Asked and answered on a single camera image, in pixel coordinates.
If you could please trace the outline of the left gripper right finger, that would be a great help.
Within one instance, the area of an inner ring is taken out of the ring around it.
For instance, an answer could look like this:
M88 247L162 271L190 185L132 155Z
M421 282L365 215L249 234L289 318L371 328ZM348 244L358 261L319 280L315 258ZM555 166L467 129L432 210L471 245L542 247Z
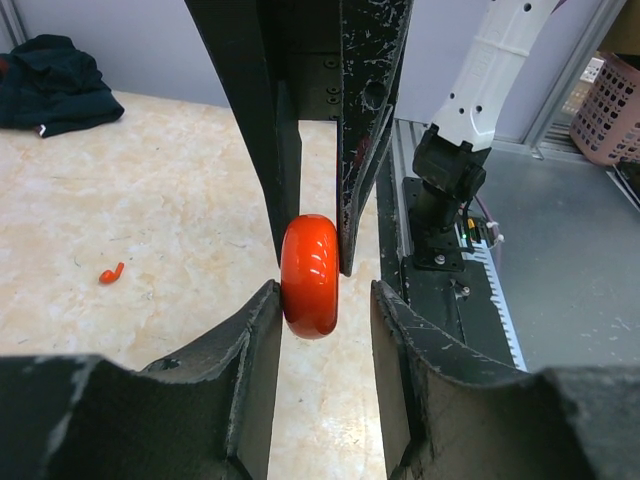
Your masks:
M371 285L374 372L390 479L635 479L639 370L526 373Z

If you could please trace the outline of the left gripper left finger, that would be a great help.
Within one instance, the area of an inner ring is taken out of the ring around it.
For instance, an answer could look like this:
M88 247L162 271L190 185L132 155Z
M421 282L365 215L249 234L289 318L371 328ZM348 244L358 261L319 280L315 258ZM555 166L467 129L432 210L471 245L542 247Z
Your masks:
M140 371L95 354L1 361L5 479L263 479L281 349L279 284Z

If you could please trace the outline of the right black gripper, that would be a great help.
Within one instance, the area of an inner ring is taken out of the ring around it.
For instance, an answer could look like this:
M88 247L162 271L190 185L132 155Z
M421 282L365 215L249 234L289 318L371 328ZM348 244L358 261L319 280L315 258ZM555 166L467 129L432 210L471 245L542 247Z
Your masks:
M340 271L351 275L360 218L389 147L413 3L210 0L186 6L259 179L278 259L300 208L298 119L339 119Z

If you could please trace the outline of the orange earbud charging case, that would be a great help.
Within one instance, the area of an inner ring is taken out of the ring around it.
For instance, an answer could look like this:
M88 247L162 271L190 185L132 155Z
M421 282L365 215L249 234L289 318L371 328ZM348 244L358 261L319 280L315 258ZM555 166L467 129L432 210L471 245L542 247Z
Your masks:
M281 252L284 317L300 338L321 339L337 325L339 251L333 222L322 215L296 217Z

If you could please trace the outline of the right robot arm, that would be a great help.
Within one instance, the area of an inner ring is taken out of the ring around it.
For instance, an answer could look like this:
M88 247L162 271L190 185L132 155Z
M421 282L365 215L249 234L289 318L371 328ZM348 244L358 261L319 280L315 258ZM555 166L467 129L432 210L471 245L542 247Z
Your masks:
M240 128L281 246L300 208L302 120L337 125L340 270L391 136L409 1L191 1L187 5ZM426 136L435 188L466 200L483 178L505 100L555 1L490 1Z

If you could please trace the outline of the dark blue cloth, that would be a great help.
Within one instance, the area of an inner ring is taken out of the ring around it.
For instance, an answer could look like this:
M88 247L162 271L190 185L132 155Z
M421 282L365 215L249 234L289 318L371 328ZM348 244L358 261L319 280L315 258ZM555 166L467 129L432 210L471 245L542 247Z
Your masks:
M1 55L1 127L48 138L118 121L125 108L90 54L41 34Z

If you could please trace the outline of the pink plastic basket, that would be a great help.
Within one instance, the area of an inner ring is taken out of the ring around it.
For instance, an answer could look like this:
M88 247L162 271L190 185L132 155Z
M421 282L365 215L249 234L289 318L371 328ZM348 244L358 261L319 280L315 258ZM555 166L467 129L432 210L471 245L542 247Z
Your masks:
M639 60L604 53L601 67L569 127L571 140L592 163L639 161Z

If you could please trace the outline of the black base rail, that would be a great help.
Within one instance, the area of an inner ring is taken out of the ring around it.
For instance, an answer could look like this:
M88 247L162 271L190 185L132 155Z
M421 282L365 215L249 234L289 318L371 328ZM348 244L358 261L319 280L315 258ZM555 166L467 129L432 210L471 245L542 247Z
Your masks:
M477 196L475 168L454 207L412 170L429 128L395 120L376 181L381 277L420 317L465 346L518 370L526 362L500 284L504 238Z

